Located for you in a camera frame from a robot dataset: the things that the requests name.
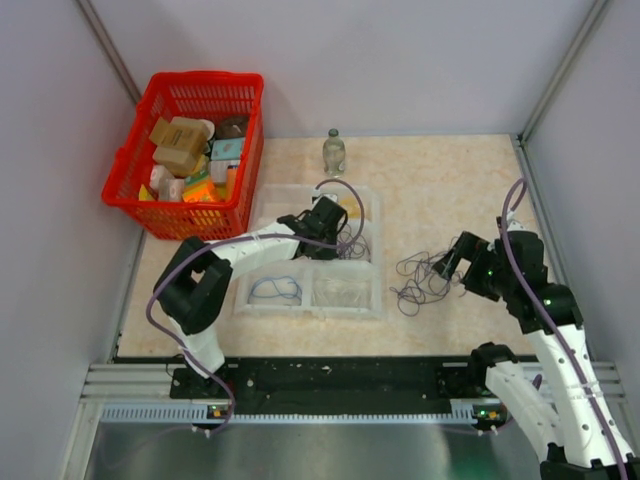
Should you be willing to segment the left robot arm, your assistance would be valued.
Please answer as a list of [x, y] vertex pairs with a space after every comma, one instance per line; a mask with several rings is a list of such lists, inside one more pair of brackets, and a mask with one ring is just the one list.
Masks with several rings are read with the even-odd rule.
[[309, 210], [284, 215], [266, 227], [234, 238], [184, 240], [157, 280], [149, 303], [158, 303], [174, 330], [170, 335], [192, 369], [192, 384], [205, 396], [226, 387], [225, 358], [214, 323], [230, 284], [268, 264], [300, 257], [338, 257], [338, 235], [346, 210], [321, 196]]

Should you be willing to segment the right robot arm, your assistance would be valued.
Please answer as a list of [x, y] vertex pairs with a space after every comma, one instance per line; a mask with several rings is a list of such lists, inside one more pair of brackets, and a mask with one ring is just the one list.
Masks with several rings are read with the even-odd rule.
[[567, 286], [549, 281], [542, 240], [526, 230], [494, 242], [463, 232], [434, 269], [450, 279], [461, 260], [470, 263], [465, 289], [505, 302], [551, 392], [549, 399], [541, 395], [505, 345], [487, 342], [470, 355], [469, 388], [507, 408], [536, 453], [541, 478], [638, 478], [639, 457], [608, 408], [577, 302]]

